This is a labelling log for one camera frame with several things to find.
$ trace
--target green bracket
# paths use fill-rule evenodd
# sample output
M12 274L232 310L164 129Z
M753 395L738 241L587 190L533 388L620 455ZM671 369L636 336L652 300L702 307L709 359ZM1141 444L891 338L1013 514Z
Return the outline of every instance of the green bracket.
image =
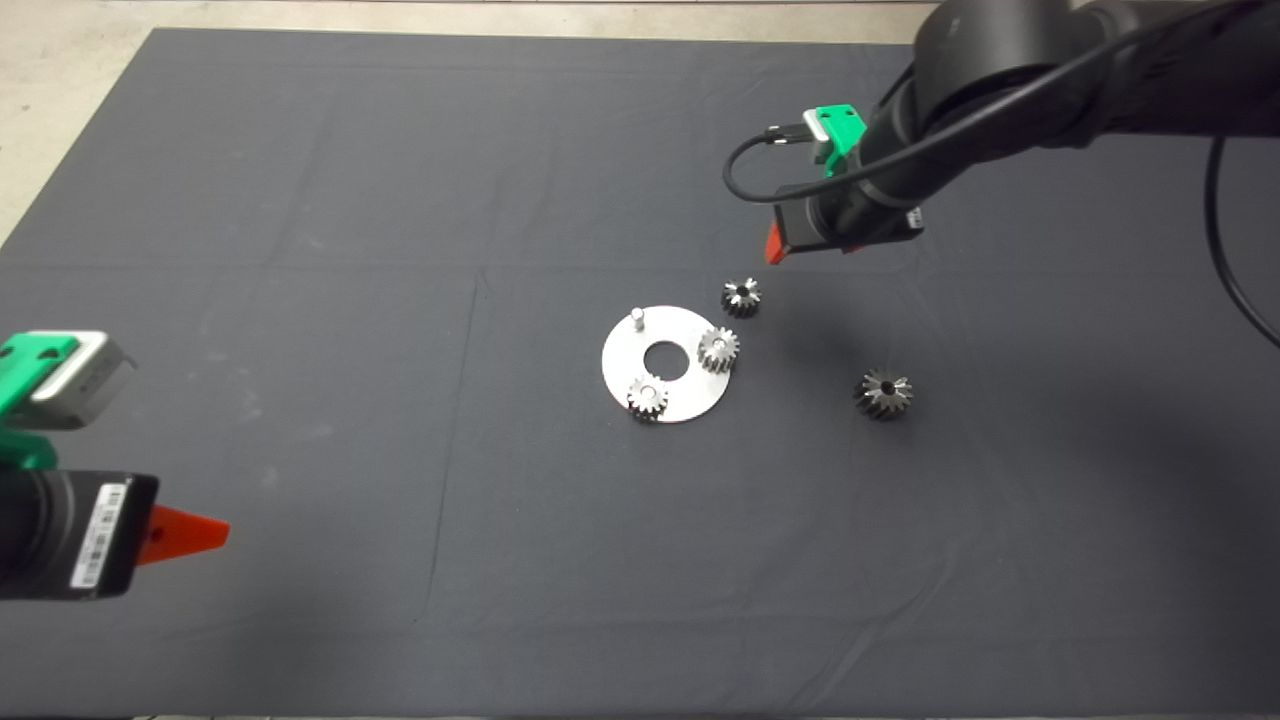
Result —
M0 466L42 470L58 465L49 439L6 429L4 418L77 347L79 341L69 334L18 333L0 345Z
M826 161L827 177L836 177L845 172L845 156L867 132L867 123L852 105L820 105L814 108L814 111L818 114L822 129L831 137L831 152Z

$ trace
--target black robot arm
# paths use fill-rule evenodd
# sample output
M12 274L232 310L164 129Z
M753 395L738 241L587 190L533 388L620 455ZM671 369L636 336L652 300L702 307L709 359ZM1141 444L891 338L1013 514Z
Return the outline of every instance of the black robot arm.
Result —
M966 168L1037 146L1079 147L1106 133L1280 136L1276 0L1098 0L1075 10L1068 0L947 0L914 54L845 177L780 191L786 252L913 237L905 214ZM1012 97L1027 90L1036 97Z

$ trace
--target plate hole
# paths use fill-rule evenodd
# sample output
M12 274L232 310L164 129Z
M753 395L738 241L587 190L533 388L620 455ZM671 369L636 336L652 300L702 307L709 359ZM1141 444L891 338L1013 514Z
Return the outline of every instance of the plate hole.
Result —
M658 342L645 351L644 368L664 380L676 380L689 370L689 356L675 342Z

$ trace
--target black cable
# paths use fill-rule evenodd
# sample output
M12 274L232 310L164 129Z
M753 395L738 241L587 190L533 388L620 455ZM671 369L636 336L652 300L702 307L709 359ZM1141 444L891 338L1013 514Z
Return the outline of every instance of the black cable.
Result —
M1222 250L1222 236L1217 227L1217 177L1222 168L1222 150L1226 147L1225 137L1215 137L1208 147L1208 163L1204 167L1204 236L1208 240L1208 251L1213 256L1213 269L1217 270L1217 279L1222 281L1222 288L1231 297L1231 302L1240 309L1245 319L1253 324L1267 342L1280 347L1280 333L1267 323L1266 318L1249 302L1248 296L1240 288L1240 283L1231 272L1231 265L1226 261L1226 252Z
M1055 85L1064 82L1065 78L1070 77L1071 74L1079 72L1080 69L1098 60L1111 58L1119 54L1121 50L1129 47L1130 45L1147 40L1151 36L1162 33L1170 29L1171 27L1181 24L1189 19L1198 18L1208 13L1216 13L1224 8L1229 8L1231 5L1239 5L1248 1L1253 0L1220 0L1217 3L1206 3L1204 5L1198 5L1196 9L1188 10L1187 13L1181 13L1171 18L1165 18L1161 22L1156 22L1149 26L1140 27L1138 29L1126 32L1121 36L1114 37L1107 42L1103 42L1102 45L1098 45L1097 47L1093 47L1092 50L1076 56L1075 59L1069 60L1059 65L1057 68L1053 68L1052 70L1042 74L1041 77L1027 83L1019 90L1001 97L1000 100L996 100L989 105L974 110L973 113L957 120L955 124L951 124L945 129L941 129L937 133L931 135L929 137L919 142L914 142L910 146L899 150L897 152L892 152L890 155L886 155L884 158L881 158L879 160L876 160L874 163L863 165L856 170L844 173L833 178L827 178L808 184L803 184L800 187L788 190L786 192L777 192L773 195L762 195L758 192L751 192L744 188L742 186L737 184L737 181L733 179L733 164L744 152L746 152L753 146L768 142L768 140L760 140L760 137L765 135L762 133L762 136L755 136L748 140L746 142L742 142L733 150L733 152L730 154L728 159L724 160L724 168L721 170L721 178L724 181L724 187L727 187L728 191L732 192L740 200L745 200L748 202L760 202L760 204L774 204L774 202L782 202L783 200L797 200L800 197L810 197L814 195L827 192L828 190L844 187L846 184L858 182L860 179L865 179L872 176L879 174L890 168L901 165L902 163L910 160L911 158L934 150L941 145L946 145L947 142L955 140L957 136L961 136L966 132L973 131L974 128L984 126L986 123L991 122L992 118L998 117L1000 114L1006 113L1020 105L1030 102L1037 96L1046 92L1048 88L1052 88Z

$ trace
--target metal gear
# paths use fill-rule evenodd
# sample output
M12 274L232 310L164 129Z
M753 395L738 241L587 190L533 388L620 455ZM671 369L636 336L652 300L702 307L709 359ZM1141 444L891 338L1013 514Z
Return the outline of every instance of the metal gear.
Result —
M721 291L721 305L735 318L750 318L760 309L760 283L755 278L730 281Z
M740 347L733 331L728 328L707 331L698 341L698 361L713 373L724 373L733 366Z
M645 373L636 378L627 389L627 410L639 420L652 423L667 409L667 383L662 378Z
M877 420L901 415L914 397L910 380L883 369L868 370L858 386L858 406Z

